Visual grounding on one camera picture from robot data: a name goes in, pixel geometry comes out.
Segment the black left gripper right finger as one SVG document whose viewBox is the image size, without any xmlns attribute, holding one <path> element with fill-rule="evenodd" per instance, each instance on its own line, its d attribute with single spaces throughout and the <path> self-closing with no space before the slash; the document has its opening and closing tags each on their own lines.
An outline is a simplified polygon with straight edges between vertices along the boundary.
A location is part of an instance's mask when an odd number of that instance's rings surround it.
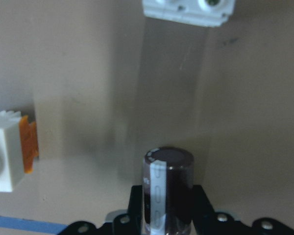
<svg viewBox="0 0 294 235">
<path fill-rule="evenodd" d="M 256 219 L 251 226 L 223 211 L 215 211 L 203 187 L 192 189 L 192 221 L 198 235 L 294 235 L 294 229 L 269 217 Z"/>
</svg>

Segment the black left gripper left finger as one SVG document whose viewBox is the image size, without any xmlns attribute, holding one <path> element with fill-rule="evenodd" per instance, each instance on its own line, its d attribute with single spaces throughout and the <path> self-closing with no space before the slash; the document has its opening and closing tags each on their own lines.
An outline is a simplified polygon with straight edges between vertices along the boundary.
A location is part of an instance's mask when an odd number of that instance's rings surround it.
<svg viewBox="0 0 294 235">
<path fill-rule="evenodd" d="M 77 221 L 59 232 L 60 235 L 140 235 L 142 233 L 143 187 L 132 186 L 127 212 L 97 228 L 87 221 Z"/>
</svg>

